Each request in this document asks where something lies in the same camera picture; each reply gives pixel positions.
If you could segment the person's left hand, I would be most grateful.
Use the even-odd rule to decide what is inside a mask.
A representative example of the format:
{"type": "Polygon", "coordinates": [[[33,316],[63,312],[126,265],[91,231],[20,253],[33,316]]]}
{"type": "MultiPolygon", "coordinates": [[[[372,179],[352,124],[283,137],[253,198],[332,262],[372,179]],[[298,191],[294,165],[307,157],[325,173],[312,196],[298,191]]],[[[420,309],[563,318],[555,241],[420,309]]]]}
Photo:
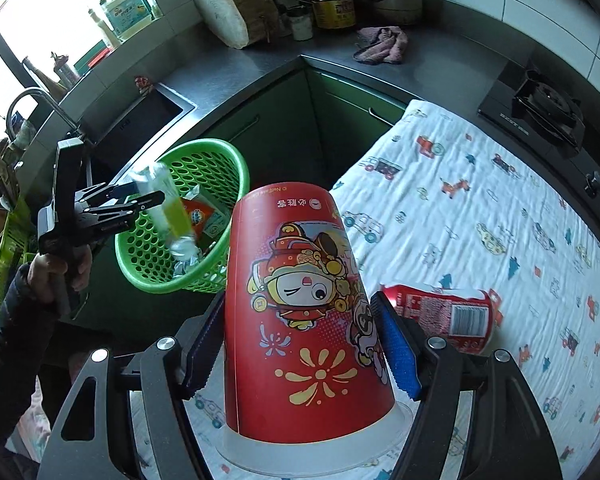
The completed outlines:
{"type": "MultiPolygon", "coordinates": [[[[71,288],[80,292],[87,288],[91,277],[93,257],[91,247],[88,245],[73,249],[78,266],[76,276],[71,282],[71,288]]],[[[50,304],[57,299],[55,282],[65,283],[65,274],[68,272],[68,263],[53,255],[36,254],[30,263],[27,274],[27,284],[37,300],[43,304],[50,304]]]]}

